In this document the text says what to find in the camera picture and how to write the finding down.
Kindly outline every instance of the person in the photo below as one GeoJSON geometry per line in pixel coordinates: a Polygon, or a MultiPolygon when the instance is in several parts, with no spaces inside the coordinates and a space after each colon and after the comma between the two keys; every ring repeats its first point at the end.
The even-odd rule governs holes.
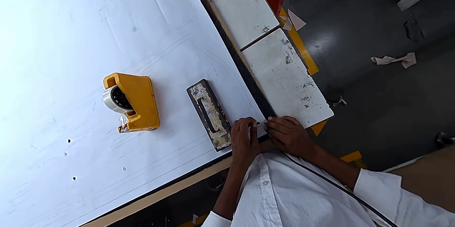
{"type": "Polygon", "coordinates": [[[232,164],[203,227],[374,227],[372,220],[388,226],[354,198],[282,152],[352,190],[397,226],[455,226],[455,214],[402,189],[400,176],[359,169],[324,151],[297,119],[270,117],[264,124],[277,148],[260,153],[256,120],[250,117],[233,123],[232,164]]]}

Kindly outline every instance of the shirt sleeve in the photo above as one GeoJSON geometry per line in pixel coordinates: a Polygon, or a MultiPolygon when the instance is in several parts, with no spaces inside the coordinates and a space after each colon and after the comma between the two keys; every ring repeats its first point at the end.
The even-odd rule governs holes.
{"type": "Polygon", "coordinates": [[[210,211],[210,214],[205,219],[201,227],[230,227],[231,222],[231,220],[223,218],[213,211],[210,211]]]}
{"type": "MultiPolygon", "coordinates": [[[[400,227],[455,225],[455,214],[402,189],[401,176],[361,169],[354,194],[400,227]]],[[[379,225],[389,226],[372,211],[366,211],[379,225]]]]}

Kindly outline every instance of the yellow floor marking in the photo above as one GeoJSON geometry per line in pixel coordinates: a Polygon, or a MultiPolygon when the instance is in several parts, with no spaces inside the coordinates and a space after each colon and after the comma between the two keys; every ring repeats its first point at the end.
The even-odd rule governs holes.
{"type": "Polygon", "coordinates": [[[327,123],[327,120],[324,120],[324,121],[321,121],[321,122],[311,126],[311,129],[313,130],[313,132],[316,136],[318,136],[321,133],[322,128],[325,126],[326,123],[327,123]]]}
{"type": "Polygon", "coordinates": [[[344,157],[341,157],[340,159],[344,162],[350,163],[352,161],[360,160],[361,158],[362,158],[362,155],[360,154],[360,151],[357,150],[353,153],[347,154],[344,157]]]}
{"type": "MultiPolygon", "coordinates": [[[[283,8],[281,8],[280,16],[286,16],[287,17],[286,11],[283,8]]],[[[281,22],[283,24],[286,23],[285,20],[283,20],[281,18],[280,18],[280,20],[281,20],[281,22]]],[[[315,62],[313,61],[313,58],[311,58],[311,55],[308,52],[304,42],[302,41],[302,39],[300,38],[299,34],[295,30],[294,25],[292,26],[292,30],[291,31],[287,31],[287,33],[291,37],[291,40],[294,42],[295,47],[297,48],[297,50],[299,51],[300,55],[304,59],[305,64],[308,67],[308,73],[310,75],[313,75],[316,72],[318,72],[319,71],[318,67],[316,66],[315,62]]]]}
{"type": "Polygon", "coordinates": [[[181,225],[179,225],[177,227],[193,227],[193,226],[202,224],[205,221],[205,218],[207,218],[207,217],[208,217],[208,214],[196,218],[196,223],[195,224],[193,224],[193,221],[189,221],[189,222],[181,224],[181,225]]]}
{"type": "Polygon", "coordinates": [[[354,160],[355,164],[363,169],[367,169],[367,165],[365,165],[364,161],[362,159],[359,160],[354,160]]]}

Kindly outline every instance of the finger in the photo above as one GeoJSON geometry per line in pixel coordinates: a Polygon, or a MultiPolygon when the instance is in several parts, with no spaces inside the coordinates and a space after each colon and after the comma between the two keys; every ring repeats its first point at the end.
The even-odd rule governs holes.
{"type": "Polygon", "coordinates": [[[286,138],[285,134],[283,134],[282,132],[278,132],[275,129],[268,128],[268,129],[266,129],[266,131],[269,135],[276,137],[281,142],[283,142],[286,138]]]}
{"type": "Polygon", "coordinates": [[[248,118],[242,118],[242,119],[239,119],[238,120],[238,127],[239,127],[239,131],[241,133],[245,133],[247,134],[247,130],[248,130],[248,125],[250,124],[251,120],[248,119],[248,118]]]}
{"type": "Polygon", "coordinates": [[[294,118],[294,117],[291,117],[291,116],[282,116],[281,117],[282,119],[286,119],[287,121],[291,121],[292,124],[296,125],[296,126],[302,126],[302,124],[300,124],[300,122],[294,118]]]}
{"type": "Polygon", "coordinates": [[[284,145],[284,143],[282,143],[280,140],[278,140],[277,138],[273,137],[273,136],[270,136],[270,140],[272,140],[272,143],[278,147],[280,150],[284,151],[284,152],[287,152],[287,147],[286,145],[284,145]]]}
{"type": "Polygon", "coordinates": [[[294,127],[294,124],[292,122],[287,121],[286,119],[275,118],[275,117],[269,117],[268,119],[270,121],[272,121],[272,122],[278,123],[278,124],[283,125],[283,126],[285,126],[287,128],[290,128],[290,129],[292,129],[294,127]]]}
{"type": "Polygon", "coordinates": [[[251,145],[253,145],[253,143],[258,143],[258,124],[257,124],[257,122],[254,122],[251,124],[250,140],[251,140],[251,145]]]}
{"type": "Polygon", "coordinates": [[[254,152],[254,154],[259,154],[261,152],[261,149],[258,142],[258,124],[256,122],[251,124],[250,127],[250,143],[251,150],[254,152]]]}
{"type": "Polygon", "coordinates": [[[234,121],[234,124],[232,125],[231,133],[234,133],[238,131],[238,120],[234,121]]]}
{"type": "Polygon", "coordinates": [[[287,128],[281,124],[278,124],[276,122],[272,122],[272,121],[267,121],[267,120],[264,120],[264,124],[266,126],[268,126],[269,128],[271,129],[275,129],[275,130],[278,130],[280,132],[282,132],[283,134],[290,134],[291,133],[291,129],[290,128],[287,128]]]}

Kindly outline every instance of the white board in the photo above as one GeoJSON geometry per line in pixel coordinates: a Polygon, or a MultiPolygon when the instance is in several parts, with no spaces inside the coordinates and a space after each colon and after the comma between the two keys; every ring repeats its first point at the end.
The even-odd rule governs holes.
{"type": "Polygon", "coordinates": [[[0,5],[2,226],[79,226],[229,152],[186,93],[201,79],[231,122],[264,119],[199,0],[0,5]],[[157,130],[117,133],[113,72],[151,78],[157,130]]]}
{"type": "Polygon", "coordinates": [[[277,115],[293,116],[305,128],[333,116],[282,29],[277,29],[242,53],[277,115]]]}
{"type": "Polygon", "coordinates": [[[212,0],[242,51],[280,23],[266,0],[212,0]]]}

